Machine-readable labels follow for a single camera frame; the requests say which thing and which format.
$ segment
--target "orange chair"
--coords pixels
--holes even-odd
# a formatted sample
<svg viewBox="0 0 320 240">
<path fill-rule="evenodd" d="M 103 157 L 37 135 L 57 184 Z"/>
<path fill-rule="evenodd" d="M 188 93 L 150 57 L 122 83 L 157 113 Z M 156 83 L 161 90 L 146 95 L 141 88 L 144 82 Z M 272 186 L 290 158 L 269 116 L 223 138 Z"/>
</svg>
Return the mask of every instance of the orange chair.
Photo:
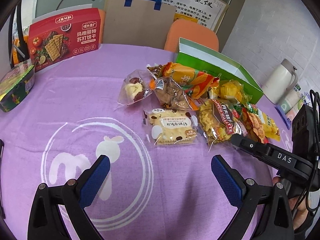
<svg viewBox="0 0 320 240">
<path fill-rule="evenodd" d="M 178 52 L 180 37 L 219 51 L 218 37 L 212 30 L 198 23 L 183 19 L 176 20 L 171 25 L 164 50 Z"/>
</svg>

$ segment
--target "paper poster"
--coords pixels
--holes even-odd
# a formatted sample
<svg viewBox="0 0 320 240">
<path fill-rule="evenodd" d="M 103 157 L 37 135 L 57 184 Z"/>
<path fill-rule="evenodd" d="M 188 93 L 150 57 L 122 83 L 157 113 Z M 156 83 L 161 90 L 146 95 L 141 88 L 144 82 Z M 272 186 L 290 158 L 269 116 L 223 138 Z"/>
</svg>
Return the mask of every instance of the paper poster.
<svg viewBox="0 0 320 240">
<path fill-rule="evenodd" d="M 162 3 L 177 8 L 175 19 L 192 20 L 211 30 L 218 27 L 221 17 L 227 10 L 227 4 L 220 0 L 162 0 Z"/>
</svg>

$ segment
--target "red biscuit box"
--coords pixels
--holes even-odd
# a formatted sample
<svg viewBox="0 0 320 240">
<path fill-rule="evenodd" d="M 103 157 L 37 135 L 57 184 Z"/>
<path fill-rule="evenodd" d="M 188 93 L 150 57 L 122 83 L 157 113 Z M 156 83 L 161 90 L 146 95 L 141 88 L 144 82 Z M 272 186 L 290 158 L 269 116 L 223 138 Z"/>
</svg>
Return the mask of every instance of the red biscuit box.
<svg viewBox="0 0 320 240">
<path fill-rule="evenodd" d="M 28 48 L 35 71 L 99 48 L 97 8 L 69 11 L 30 25 Z"/>
</svg>

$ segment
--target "snack package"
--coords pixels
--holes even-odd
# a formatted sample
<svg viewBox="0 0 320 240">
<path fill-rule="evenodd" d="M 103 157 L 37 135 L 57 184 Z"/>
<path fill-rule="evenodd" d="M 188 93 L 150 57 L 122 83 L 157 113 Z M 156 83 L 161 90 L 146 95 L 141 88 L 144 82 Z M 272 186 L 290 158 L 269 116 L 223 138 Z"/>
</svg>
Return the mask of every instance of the snack package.
<svg viewBox="0 0 320 240">
<path fill-rule="evenodd" d="M 220 95 L 220 78 L 214 78 L 213 82 L 211 83 L 208 96 L 209 99 L 217 99 Z"/>
<path fill-rule="evenodd" d="M 280 131 L 275 121 L 258 109 L 258 116 L 261 119 L 263 130 L 267 138 L 280 142 Z"/>
<path fill-rule="evenodd" d="M 242 120 L 246 126 L 246 129 L 251 134 L 251 137 L 255 141 L 266 143 L 264 137 L 280 141 L 280 131 L 275 121 L 257 108 L 254 104 L 245 104 L 243 108 Z"/>
<path fill-rule="evenodd" d="M 135 70 L 124 79 L 120 90 L 118 104 L 132 105 L 152 94 L 149 87 L 152 75 L 146 70 Z"/>
<path fill-rule="evenodd" d="M 245 127 L 232 104 L 226 100 L 198 100 L 201 105 L 197 111 L 200 126 L 207 138 L 208 146 L 229 140 L 235 133 L 246 136 Z"/>
<path fill-rule="evenodd" d="M 155 146 L 192 144 L 197 137 L 197 118 L 191 112 L 156 108 L 144 111 L 144 124 Z"/>
<path fill-rule="evenodd" d="M 171 77 L 161 77 L 151 80 L 150 88 L 156 94 L 163 108 L 180 110 L 198 110 L 196 104 L 189 98 L 183 89 Z"/>
<path fill-rule="evenodd" d="M 266 134 L 263 129 L 261 119 L 257 114 L 247 111 L 246 108 L 242 108 L 242 121 L 247 129 L 249 137 L 261 143 L 266 143 Z"/>
<path fill-rule="evenodd" d="M 252 98 L 244 92 L 243 85 L 236 80 L 220 81 L 220 97 L 241 104 L 249 102 Z"/>
<path fill-rule="evenodd" d="M 172 62 L 164 65 L 160 71 L 158 67 L 148 70 L 157 77 L 172 77 L 191 98 L 200 98 L 214 79 L 212 75 Z"/>
<path fill-rule="evenodd" d="M 150 64 L 147 65 L 147 70 L 150 71 L 150 73 L 153 75 L 154 79 L 157 79 L 157 78 L 161 77 L 162 68 L 163 68 L 162 65 L 158 65 L 156 63 L 155 63 L 155 65 L 153 67 L 151 67 Z"/>
</svg>

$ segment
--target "purple tablecloth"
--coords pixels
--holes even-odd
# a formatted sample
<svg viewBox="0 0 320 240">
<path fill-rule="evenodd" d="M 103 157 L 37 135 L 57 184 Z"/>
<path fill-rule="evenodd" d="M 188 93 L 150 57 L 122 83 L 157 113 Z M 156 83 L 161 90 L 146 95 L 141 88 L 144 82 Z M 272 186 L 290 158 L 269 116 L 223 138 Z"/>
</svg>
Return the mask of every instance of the purple tablecloth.
<svg viewBox="0 0 320 240">
<path fill-rule="evenodd" d="M 28 219 L 37 186 L 62 185 L 90 167 L 97 155 L 111 159 L 111 176 L 87 214 L 105 239 L 217 239 L 236 208 L 211 172 L 221 154 L 244 178 L 271 185 L 267 165 L 228 144 L 208 152 L 204 143 L 150 147 L 142 128 L 142 110 L 154 99 L 116 108 L 123 78 L 146 64 L 165 64 L 173 53 L 147 47 L 102 45 L 36 76 L 28 97 L 0 113 L 4 141 L 1 170 L 6 223 L 18 240 L 27 239 Z M 258 106 L 282 131 L 277 145 L 291 138 L 268 99 Z M 73 239 L 71 223 L 62 214 Z M 244 237 L 249 239 L 257 214 Z"/>
</svg>

